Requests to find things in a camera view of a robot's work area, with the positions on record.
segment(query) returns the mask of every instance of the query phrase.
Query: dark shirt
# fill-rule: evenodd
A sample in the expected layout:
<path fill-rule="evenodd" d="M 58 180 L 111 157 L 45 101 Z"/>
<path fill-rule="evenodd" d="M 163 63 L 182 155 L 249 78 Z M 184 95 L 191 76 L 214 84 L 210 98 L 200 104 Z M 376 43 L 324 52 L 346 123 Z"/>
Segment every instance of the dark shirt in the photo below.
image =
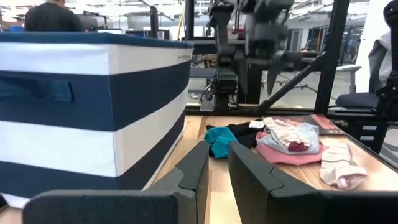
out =
<path fill-rule="evenodd" d="M 53 3 L 30 9 L 25 17 L 25 30 L 34 32 L 85 31 L 78 16 Z"/>

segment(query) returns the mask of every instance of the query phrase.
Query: red cloth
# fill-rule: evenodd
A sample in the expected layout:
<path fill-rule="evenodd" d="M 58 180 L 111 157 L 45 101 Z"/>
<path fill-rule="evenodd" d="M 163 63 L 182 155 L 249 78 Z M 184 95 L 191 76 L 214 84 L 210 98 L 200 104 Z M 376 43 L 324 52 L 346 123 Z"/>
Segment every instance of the red cloth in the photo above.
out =
<path fill-rule="evenodd" d="M 267 136 L 268 133 L 258 133 L 256 136 L 256 140 Z M 288 155 L 278 150 L 275 150 L 265 144 L 257 145 L 257 151 L 263 156 L 271 164 L 292 164 L 292 165 L 304 165 L 313 162 L 320 162 L 322 159 L 322 153 L 325 152 L 328 148 L 324 146 L 322 143 L 319 144 L 319 154 L 297 154 L 297 155 Z"/>

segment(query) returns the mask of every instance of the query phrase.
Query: black shirt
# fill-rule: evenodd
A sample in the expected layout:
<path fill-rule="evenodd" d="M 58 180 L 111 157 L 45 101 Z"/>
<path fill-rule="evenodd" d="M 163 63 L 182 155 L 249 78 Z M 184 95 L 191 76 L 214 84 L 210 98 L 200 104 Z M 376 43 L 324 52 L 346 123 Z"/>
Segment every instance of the black shirt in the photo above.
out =
<path fill-rule="evenodd" d="M 25 30 L 35 32 L 85 31 L 78 16 L 53 3 L 30 9 L 25 17 Z"/>

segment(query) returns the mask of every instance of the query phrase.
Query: navy and white striped bin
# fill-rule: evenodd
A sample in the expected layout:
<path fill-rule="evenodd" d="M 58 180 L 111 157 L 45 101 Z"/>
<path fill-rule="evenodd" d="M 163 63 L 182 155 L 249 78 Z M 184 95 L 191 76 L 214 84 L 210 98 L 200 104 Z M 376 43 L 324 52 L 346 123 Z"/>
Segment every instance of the navy and white striped bin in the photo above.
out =
<path fill-rule="evenodd" d="M 144 189 L 182 135 L 193 44 L 0 34 L 0 192 Z"/>

